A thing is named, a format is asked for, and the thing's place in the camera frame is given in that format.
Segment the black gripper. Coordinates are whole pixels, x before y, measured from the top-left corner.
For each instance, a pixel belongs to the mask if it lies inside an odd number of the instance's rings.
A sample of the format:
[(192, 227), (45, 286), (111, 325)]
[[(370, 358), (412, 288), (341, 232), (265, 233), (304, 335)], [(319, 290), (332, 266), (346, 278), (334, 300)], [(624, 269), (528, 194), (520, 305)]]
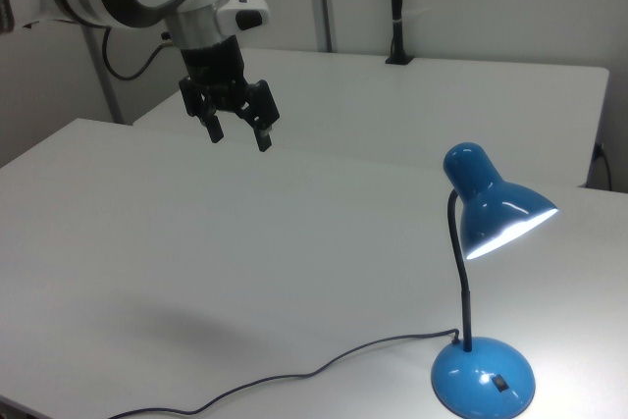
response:
[(248, 82), (244, 61), (234, 36), (213, 46), (182, 52), (188, 77), (180, 81), (187, 113), (207, 129), (218, 143), (224, 132), (217, 113), (237, 115), (254, 128), (260, 152), (272, 146), (271, 131), (280, 114), (268, 82)]

